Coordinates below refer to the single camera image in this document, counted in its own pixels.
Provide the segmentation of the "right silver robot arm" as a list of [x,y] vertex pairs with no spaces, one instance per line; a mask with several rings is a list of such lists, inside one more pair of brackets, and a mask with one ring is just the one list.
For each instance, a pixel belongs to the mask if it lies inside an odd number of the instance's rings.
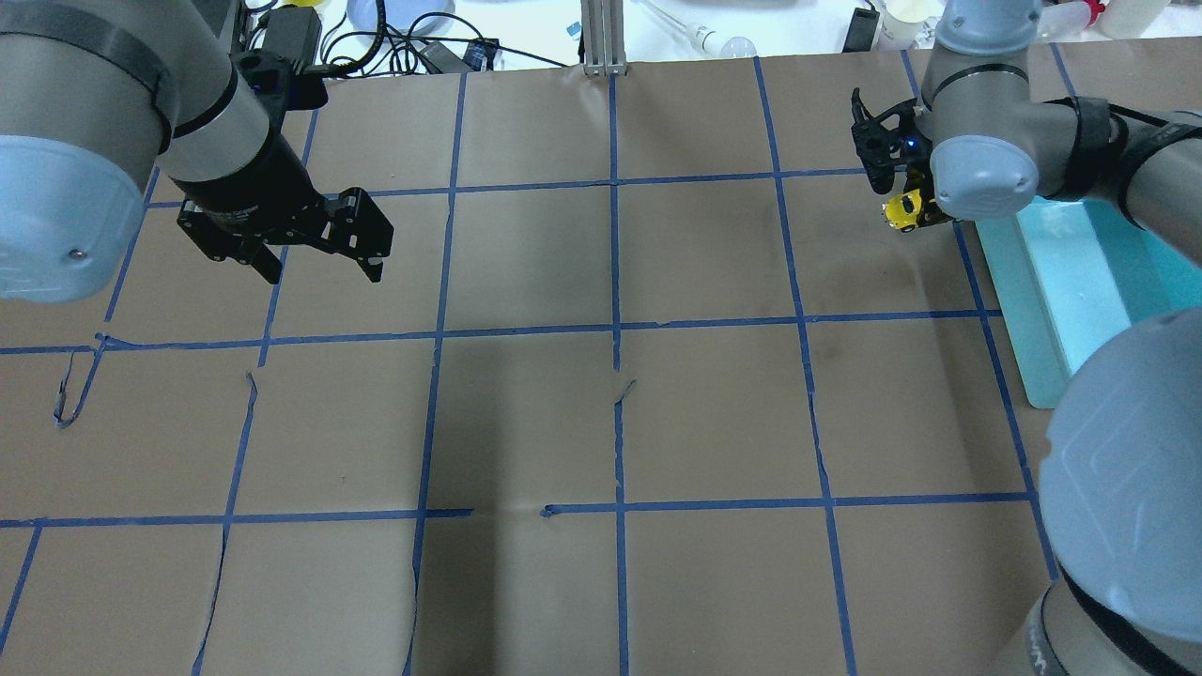
[[[918,103],[936,204],[987,223],[1039,197],[1100,201],[1198,266],[1200,111],[1035,102],[1039,26],[1039,1],[946,4]],[[1034,291],[1059,336],[1070,321],[1109,334],[1057,360],[1036,497],[1059,575],[992,674],[1197,675],[1200,308],[1129,318],[1102,247],[1057,219],[1002,249],[1019,269],[996,291]]]

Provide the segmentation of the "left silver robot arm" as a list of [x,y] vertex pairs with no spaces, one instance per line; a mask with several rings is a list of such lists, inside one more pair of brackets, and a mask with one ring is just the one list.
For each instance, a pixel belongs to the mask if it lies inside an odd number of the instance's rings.
[[154,168],[200,253],[282,278],[274,247],[381,281],[394,229],[365,189],[319,192],[282,137],[327,102],[313,51],[231,52],[192,1],[2,4],[2,297],[66,303],[117,274]]

